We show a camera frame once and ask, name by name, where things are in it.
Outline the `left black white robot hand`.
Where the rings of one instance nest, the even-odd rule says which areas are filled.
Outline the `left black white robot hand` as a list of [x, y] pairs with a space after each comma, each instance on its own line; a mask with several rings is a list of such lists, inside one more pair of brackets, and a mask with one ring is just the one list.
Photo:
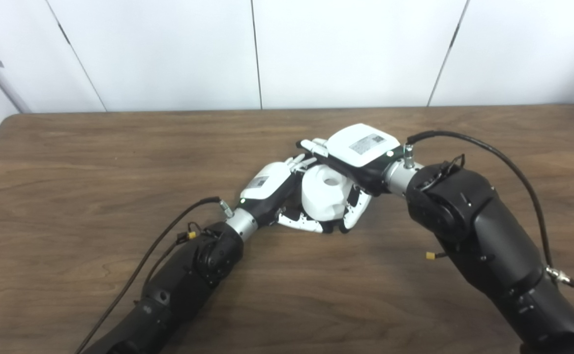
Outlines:
[[331, 234], [332, 222], [321, 222], [305, 213], [303, 207], [285, 206], [301, 186], [304, 173], [317, 164], [311, 154], [300, 154], [285, 161], [267, 164], [247, 184], [240, 201], [227, 224], [242, 240], [247, 240], [258, 229], [279, 224], [297, 230]]

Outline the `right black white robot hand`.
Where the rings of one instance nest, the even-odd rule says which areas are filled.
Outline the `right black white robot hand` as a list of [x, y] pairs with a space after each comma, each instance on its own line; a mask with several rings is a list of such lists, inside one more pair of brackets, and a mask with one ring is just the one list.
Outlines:
[[296, 146], [317, 159], [301, 181], [301, 206], [341, 233], [356, 226], [372, 199], [393, 192], [389, 174], [399, 162], [401, 145], [390, 134], [357, 123], [328, 139], [304, 139]]

